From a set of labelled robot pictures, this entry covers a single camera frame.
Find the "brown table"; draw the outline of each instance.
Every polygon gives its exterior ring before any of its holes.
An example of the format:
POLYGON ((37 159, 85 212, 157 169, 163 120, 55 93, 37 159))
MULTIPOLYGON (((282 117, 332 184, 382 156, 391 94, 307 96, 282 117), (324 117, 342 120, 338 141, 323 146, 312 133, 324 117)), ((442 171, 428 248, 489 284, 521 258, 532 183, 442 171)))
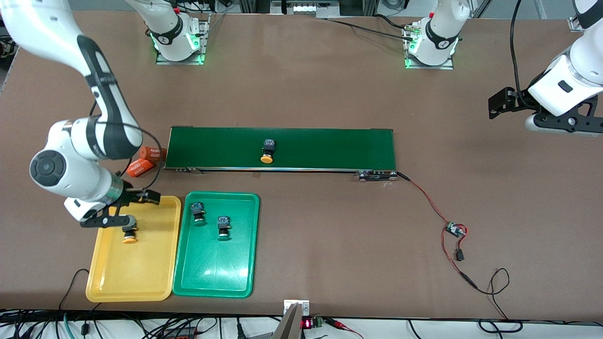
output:
MULTIPOLYGON (((170 125, 393 128, 399 170, 470 228, 461 269, 481 288, 496 268, 509 270, 497 301, 510 317, 603 319, 601 140, 528 132, 527 112, 488 120, 488 97, 513 85, 508 21, 468 21, 456 69, 418 71, 404 69, 399 40, 304 16, 230 15, 198 67, 156 66, 136 13, 75 18, 141 126, 164 144, 170 125)), ((395 33, 379 19, 352 21, 395 33)), ((523 85, 577 37, 564 21, 518 22, 523 85)), ((61 197, 31 181, 28 164, 54 122, 85 116, 91 104, 74 70, 19 53, 0 96, 0 307, 56 308, 73 273, 90 265, 96 230, 79 228, 61 197)), ((155 188, 259 194, 253 294, 101 308, 278 314, 283 299, 299 298, 328 315, 498 317, 446 261, 442 223, 408 182, 164 172, 155 188)), ((65 307, 92 307, 84 288, 80 277, 65 307)))

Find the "teal cable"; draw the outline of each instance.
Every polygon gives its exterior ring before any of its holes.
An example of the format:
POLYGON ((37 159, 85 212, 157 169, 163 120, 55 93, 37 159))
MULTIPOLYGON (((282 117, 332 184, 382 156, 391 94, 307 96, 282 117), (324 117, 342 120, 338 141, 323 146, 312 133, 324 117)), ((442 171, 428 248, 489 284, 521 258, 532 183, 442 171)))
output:
POLYGON ((71 333, 71 328, 69 328, 69 322, 67 321, 67 313, 63 314, 63 323, 65 324, 65 329, 67 330, 67 334, 69 334, 69 338, 75 339, 74 334, 71 333))

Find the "orange cylinder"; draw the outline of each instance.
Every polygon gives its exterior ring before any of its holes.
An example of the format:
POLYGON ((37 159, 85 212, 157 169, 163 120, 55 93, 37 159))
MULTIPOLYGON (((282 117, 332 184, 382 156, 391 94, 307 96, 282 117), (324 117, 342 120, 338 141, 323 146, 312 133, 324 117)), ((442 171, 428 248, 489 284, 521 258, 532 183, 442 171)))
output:
POLYGON ((157 147, 149 147, 143 146, 140 148, 138 152, 140 154, 141 159, 149 160, 149 161, 159 161, 165 160, 165 155, 168 153, 168 150, 162 148, 159 150, 157 147))
POLYGON ((126 173, 132 178, 139 177, 155 167, 155 163, 146 159, 138 159, 128 166, 126 173))

